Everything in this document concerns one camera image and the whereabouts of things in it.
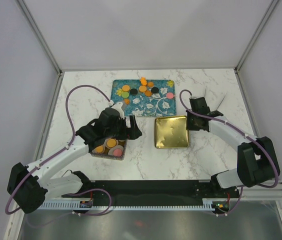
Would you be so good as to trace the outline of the gold tin lid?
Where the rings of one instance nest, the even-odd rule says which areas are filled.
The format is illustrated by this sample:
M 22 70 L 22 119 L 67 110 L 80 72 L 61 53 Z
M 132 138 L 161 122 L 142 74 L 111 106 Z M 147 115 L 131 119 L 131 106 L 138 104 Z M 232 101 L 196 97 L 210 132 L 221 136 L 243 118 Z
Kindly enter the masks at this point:
M 157 149 L 187 148 L 189 145 L 186 116 L 165 116 L 154 120 L 154 146 Z

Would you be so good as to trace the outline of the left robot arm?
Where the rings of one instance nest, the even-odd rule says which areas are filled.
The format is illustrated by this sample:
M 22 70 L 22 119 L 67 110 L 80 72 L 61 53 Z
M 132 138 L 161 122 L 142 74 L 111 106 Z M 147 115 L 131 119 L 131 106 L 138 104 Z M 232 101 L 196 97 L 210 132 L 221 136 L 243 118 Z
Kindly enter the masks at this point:
M 126 118 L 117 103 L 107 107 L 98 118 L 74 130 L 70 140 L 56 152 L 28 165 L 20 162 L 15 164 L 7 185 L 10 195 L 8 201 L 15 201 L 19 210 L 30 214 L 48 199 L 67 194 L 86 197 L 91 186 L 82 172 L 77 171 L 68 177 L 53 176 L 74 160 L 92 153 L 107 139 L 126 141 L 136 140 L 141 136 L 142 132 L 134 115 Z

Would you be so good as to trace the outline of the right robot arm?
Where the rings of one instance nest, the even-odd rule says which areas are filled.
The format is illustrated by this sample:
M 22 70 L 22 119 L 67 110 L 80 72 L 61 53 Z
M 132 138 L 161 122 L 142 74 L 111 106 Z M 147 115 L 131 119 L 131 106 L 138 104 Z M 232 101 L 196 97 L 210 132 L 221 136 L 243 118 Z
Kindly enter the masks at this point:
M 273 142 L 266 136 L 256 137 L 233 123 L 219 111 L 211 111 L 204 97 L 189 99 L 186 128 L 206 131 L 231 146 L 237 153 L 236 168 L 216 173 L 211 177 L 209 191 L 222 197 L 231 187 L 274 188 L 281 173 Z

